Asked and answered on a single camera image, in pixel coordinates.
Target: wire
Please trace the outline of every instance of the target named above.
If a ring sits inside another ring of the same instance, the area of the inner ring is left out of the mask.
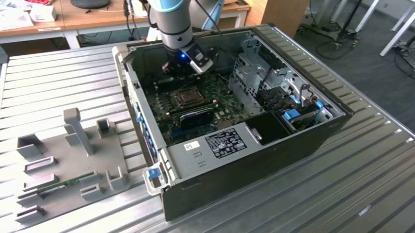
[[[218,27],[218,24],[217,24],[215,20],[213,19],[213,17],[210,16],[207,10],[205,9],[203,5],[201,4],[199,0],[195,0],[195,2],[198,3],[199,7],[202,8],[203,12],[206,13],[206,15],[207,15],[207,17],[210,18],[211,22],[215,24],[215,28],[217,28],[217,30],[218,30],[218,32],[219,32],[219,34],[221,34],[221,43],[219,43],[219,48],[221,48],[222,42],[223,42],[223,34],[222,34],[222,31],[221,31],[221,29],[219,29],[219,27]]]
[[[106,44],[110,42],[111,35],[113,35],[113,31],[110,32],[109,39],[107,39],[107,41],[106,41],[105,43],[98,43],[95,40],[91,40],[90,38],[86,38],[86,37],[84,37],[84,39],[86,39],[86,40],[90,40],[91,42],[94,42],[94,43],[97,43],[97,44],[99,44],[99,45],[106,45]]]
[[[342,2],[342,0],[338,1],[337,5],[335,5],[335,8],[333,8],[333,12],[331,12],[330,17],[329,17],[329,22],[331,22],[333,14],[335,13],[335,10],[337,10],[337,8],[338,8],[341,2]]]
[[[395,51],[395,66],[397,66],[397,68],[402,71],[402,73],[405,73],[411,79],[415,79],[414,77],[413,77],[413,75],[410,75],[402,68],[401,68],[401,66],[398,65],[398,55],[401,56],[401,58],[402,58],[402,55]]]
[[[327,41],[327,42],[325,42],[323,44],[321,44],[321,45],[317,47],[317,53],[318,53],[318,55],[321,55],[323,58],[326,58],[326,59],[329,59],[329,60],[338,60],[338,59],[341,59],[342,57],[345,57],[345,56],[353,51],[353,48],[351,48],[349,51],[346,51],[343,54],[341,54],[338,57],[327,57],[327,56],[325,56],[325,55],[321,53],[319,48],[323,47],[325,45],[330,44],[330,43],[331,43],[331,40]]]
[[[138,34],[139,34],[139,40],[142,40],[142,35],[141,35],[141,32],[138,30],[138,25],[137,25],[137,20],[135,20],[135,11],[133,9],[133,0],[130,0],[130,6],[131,6],[131,19],[133,19],[133,23],[135,24],[135,29],[138,31]]]
[[[313,17],[314,24],[318,25],[317,24],[317,20],[314,19],[314,15],[313,15],[311,0],[310,0],[309,5],[310,5],[310,14],[311,14],[311,17]]]
[[[131,32],[131,29],[130,29],[129,16],[126,17],[126,19],[127,19],[127,30],[129,30],[129,32],[130,32],[130,35],[131,35],[131,37],[134,38],[134,40],[138,40],[138,39],[135,38],[135,35],[134,35],[133,32]]]
[[[98,34],[99,33],[95,33],[95,35],[83,35],[83,36],[92,38],[92,37],[97,37]]]

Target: gray carpet floor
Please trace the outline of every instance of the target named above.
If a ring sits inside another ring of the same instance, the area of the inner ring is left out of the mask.
[[[323,0],[311,0],[313,8],[319,8]],[[345,20],[353,8],[354,1],[349,1],[339,21]],[[331,9],[337,1],[333,1],[330,10],[323,20],[329,22]],[[353,20],[353,28],[358,25],[367,9],[361,7]],[[338,74],[369,96],[370,99],[413,130],[415,131],[415,80],[409,77],[395,66],[395,52],[381,57],[379,53],[395,35],[391,31],[397,19],[386,17],[375,12],[359,33],[361,42],[353,51],[338,60],[329,60],[317,54],[317,47],[330,39],[319,34],[306,31],[298,34],[295,40],[305,48],[338,72]],[[402,39],[409,40],[415,33],[407,31]],[[334,57],[334,46],[322,50],[326,56]],[[409,73],[410,66],[398,57],[398,64]]]

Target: white label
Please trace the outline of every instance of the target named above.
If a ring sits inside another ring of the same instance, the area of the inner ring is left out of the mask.
[[[60,28],[42,28],[42,29],[38,29],[38,31],[40,31],[40,32],[56,31],[56,30],[60,30]]]
[[[201,147],[198,141],[194,141],[194,142],[191,142],[191,143],[185,144],[185,149],[186,149],[186,151],[189,151],[189,150],[191,150],[191,149],[195,149],[195,148],[198,148],[198,147]]]

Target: circuit board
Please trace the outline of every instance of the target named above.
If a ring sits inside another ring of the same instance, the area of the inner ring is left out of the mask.
[[[250,116],[230,91],[229,78],[203,74],[183,81],[177,90],[146,94],[169,146],[225,129]]]

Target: white box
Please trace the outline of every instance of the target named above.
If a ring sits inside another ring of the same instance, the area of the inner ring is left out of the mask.
[[[30,15],[34,22],[54,22],[56,10],[54,6],[34,5]]]

